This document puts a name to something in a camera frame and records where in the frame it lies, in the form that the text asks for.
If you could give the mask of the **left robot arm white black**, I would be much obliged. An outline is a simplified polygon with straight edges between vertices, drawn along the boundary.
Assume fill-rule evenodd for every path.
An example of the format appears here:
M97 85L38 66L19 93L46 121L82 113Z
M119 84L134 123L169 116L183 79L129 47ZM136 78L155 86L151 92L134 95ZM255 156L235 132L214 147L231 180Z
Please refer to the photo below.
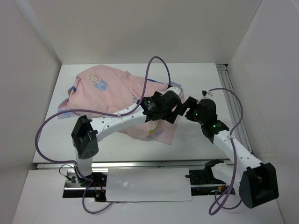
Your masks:
M149 123L149 133L153 133L162 120L173 124L178 116L181 94L180 88L170 87L163 92L155 92L153 96L145 97L112 116L95 119L79 117L71 133L76 149L76 182L81 186L92 182L93 157L99 151L98 142L105 137L133 125Z

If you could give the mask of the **white pillow yellow edge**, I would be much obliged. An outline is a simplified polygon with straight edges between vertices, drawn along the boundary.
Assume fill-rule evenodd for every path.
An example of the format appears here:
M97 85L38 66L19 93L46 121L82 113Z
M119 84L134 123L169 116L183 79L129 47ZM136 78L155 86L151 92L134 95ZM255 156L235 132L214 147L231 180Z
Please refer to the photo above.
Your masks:
M150 128L148 136L151 136L155 132L157 125L158 125L158 121L153 121L151 123L151 128Z

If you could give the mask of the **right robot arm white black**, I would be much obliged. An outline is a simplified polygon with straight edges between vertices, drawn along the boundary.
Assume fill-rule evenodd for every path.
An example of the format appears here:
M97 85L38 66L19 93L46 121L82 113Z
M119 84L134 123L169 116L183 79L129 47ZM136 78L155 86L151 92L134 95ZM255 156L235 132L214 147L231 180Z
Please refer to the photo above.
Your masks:
M230 133L229 128L218 119L213 100L189 97L184 105L187 108L185 117L198 122L203 135L223 151L234 165L231 168L220 160L206 163L204 178L207 182L233 182L235 194L248 208L279 197L274 166L256 158Z

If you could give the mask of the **pink blue printed pillowcase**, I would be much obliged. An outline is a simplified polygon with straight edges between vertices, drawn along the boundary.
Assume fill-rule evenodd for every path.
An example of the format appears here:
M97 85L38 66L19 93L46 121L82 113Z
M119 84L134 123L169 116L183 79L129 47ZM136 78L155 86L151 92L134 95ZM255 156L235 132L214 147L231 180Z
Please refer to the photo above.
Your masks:
M151 97L156 91L162 92L167 87L167 84L154 80L145 81L143 77L136 77L128 71L96 65L76 76L74 85L68 90L68 98L58 107L58 111L63 112L58 118L100 116L85 110L112 114L137 103L142 94Z

